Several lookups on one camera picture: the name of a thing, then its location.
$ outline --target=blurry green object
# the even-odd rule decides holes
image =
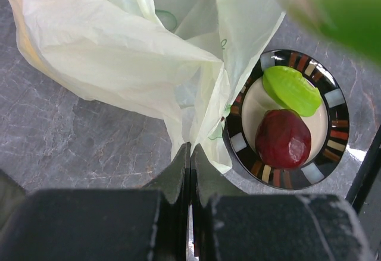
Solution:
[[[281,0],[303,26],[381,64],[381,0]]]
[[[311,117],[321,105],[319,90],[299,71],[285,66],[265,70],[263,88],[280,106],[296,111],[302,117]]]

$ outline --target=plastic fruit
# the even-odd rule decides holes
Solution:
[[[280,106],[311,117],[321,105],[319,89],[290,67],[273,66],[265,70],[263,88]]]
[[[258,127],[255,149],[265,164],[278,169],[295,169],[310,155],[311,133],[296,112],[268,111]]]

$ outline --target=green pepper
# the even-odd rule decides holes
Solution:
[[[290,67],[274,66],[265,70],[263,87],[280,106],[311,117],[321,105],[319,90]]]

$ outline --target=gray tabletop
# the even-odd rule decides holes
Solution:
[[[295,49],[325,65],[339,82],[350,113],[347,150],[331,176],[308,193],[345,197],[380,122],[381,73],[286,19],[267,49]],[[31,67],[15,42],[7,0],[0,0],[0,167],[26,190],[139,187],[170,162],[164,123],[84,101]],[[226,177],[248,193],[285,191],[249,176],[233,157]]]

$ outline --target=plate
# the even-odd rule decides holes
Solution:
[[[263,71],[275,65],[300,71],[319,89],[323,100],[315,115],[302,118],[311,131],[311,153],[302,167],[293,170],[265,165],[254,147],[264,113],[282,108],[262,86]],[[337,81],[321,63],[298,51],[276,50],[261,55],[230,108],[226,127],[239,162],[252,176],[272,187],[300,190],[323,181],[339,164],[348,143],[349,113]]]

